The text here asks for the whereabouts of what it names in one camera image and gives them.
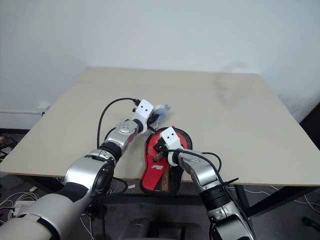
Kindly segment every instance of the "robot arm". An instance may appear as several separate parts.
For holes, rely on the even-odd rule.
[[[41,197],[25,212],[1,226],[0,239],[66,238],[91,201],[108,191],[119,158],[135,136],[147,131],[154,110],[151,103],[142,100],[131,120],[117,124],[98,149],[70,166],[62,190]]]
[[[172,127],[161,134],[161,142],[165,142],[161,151],[182,150],[179,137]],[[207,216],[214,224],[211,232],[213,239],[253,240],[254,234],[242,217],[235,202],[219,180],[216,170],[203,158],[201,152],[183,149],[183,152],[169,151],[168,162],[172,166],[179,165],[190,174],[193,183],[206,207]]]

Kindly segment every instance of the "wooden table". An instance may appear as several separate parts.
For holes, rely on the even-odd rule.
[[[174,125],[190,135],[193,149],[218,154],[225,181],[238,177],[242,185],[320,186],[319,150],[259,75],[251,73],[89,68],[5,158],[1,171],[64,176],[77,158],[95,149],[103,108],[122,97],[169,104],[161,127]],[[130,101],[114,104],[102,122],[101,140],[129,119],[134,107]],[[115,177],[141,177],[147,137],[134,139]]]

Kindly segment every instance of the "table leg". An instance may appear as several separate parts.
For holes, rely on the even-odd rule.
[[[242,209],[243,210],[248,209],[250,205],[248,202],[248,198],[247,198],[244,186],[235,184],[234,189],[235,189],[236,197],[241,202]]]
[[[262,215],[318,188],[318,186],[285,186],[255,205],[244,209],[244,213],[247,217]]]

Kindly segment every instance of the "white cable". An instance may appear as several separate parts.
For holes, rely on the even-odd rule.
[[[14,202],[11,201],[11,200],[5,200],[5,201],[2,202],[2,204],[5,204],[5,202],[10,202],[10,203],[11,203],[11,207],[14,205]]]
[[[1,114],[33,114],[33,115],[41,115],[41,112],[38,111],[12,111],[12,110],[1,110]]]
[[[90,222],[91,240],[96,240],[96,238],[92,235],[92,222],[91,222],[91,216],[89,216],[89,222]]]
[[[113,191],[111,192],[112,194],[114,194],[114,193],[119,189],[119,182],[120,182],[120,181],[117,180],[117,182],[118,182],[118,184],[116,185],[115,190],[113,190]]]
[[[270,185],[270,187],[272,187],[275,190],[279,190],[279,188],[276,188],[275,186]]]
[[[320,207],[320,204],[317,204],[317,203],[314,203],[314,202],[302,202],[302,201],[297,201],[297,200],[294,200],[294,201],[296,203],[298,203],[298,204],[312,204],[312,205]]]
[[[320,193],[318,193],[316,190],[314,190],[314,193],[320,196]]]
[[[84,221],[82,220],[82,217],[80,217],[80,221],[81,221],[81,223],[82,223],[82,225],[83,225],[84,229],[89,233],[89,235],[90,235],[90,237],[91,237],[91,239],[92,239],[92,234],[91,234],[91,232],[89,231],[89,229],[86,227],[86,225],[85,225]]]
[[[14,195],[17,195],[17,194],[22,194],[21,196],[19,196],[14,202],[9,200],[9,198],[11,198],[12,196]],[[36,201],[38,200],[40,197],[37,193],[34,193],[34,192],[25,192],[25,191],[21,191],[21,192],[16,192],[12,195],[10,195],[9,197],[7,197],[1,204],[0,206],[5,203],[5,202],[8,202],[10,201],[11,202],[11,207],[14,207],[16,205],[16,202],[17,201],[21,201],[21,200],[26,200],[26,199],[31,199],[33,201]],[[7,220],[9,221],[10,219],[12,219],[12,214],[14,213],[13,210],[9,210],[8,212],[8,215],[7,215]]]
[[[235,191],[235,189],[233,188],[233,187],[227,187],[228,189],[230,189],[230,190],[233,190],[233,191]],[[267,195],[271,195],[271,194],[269,194],[269,193],[267,193],[267,192],[265,192],[265,191],[249,191],[249,190],[247,190],[247,189],[245,189],[245,191],[246,192],[248,192],[248,193],[251,193],[251,194],[267,194]]]
[[[317,210],[311,205],[311,204],[314,204],[314,203],[310,203],[306,195],[304,195],[304,198],[305,198],[306,202],[309,204],[310,208],[311,208],[313,211],[315,211],[316,213],[320,214],[320,211],[317,211]]]
[[[26,194],[26,193],[27,193],[27,192],[25,192],[25,191],[20,191],[20,192],[16,192],[16,193],[8,196],[3,202],[0,203],[0,206],[1,206],[2,204],[4,204],[4,202],[6,202],[6,201],[7,201],[9,198],[11,198],[12,196],[17,195],[17,194]]]

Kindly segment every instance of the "small connector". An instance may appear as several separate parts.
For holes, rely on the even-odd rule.
[[[39,106],[36,108],[37,112],[41,113],[41,116],[43,116],[51,107],[49,103],[41,102]]]
[[[134,104],[136,106],[139,106],[139,104],[141,103],[141,101],[139,99],[133,99],[132,101],[134,102]]]

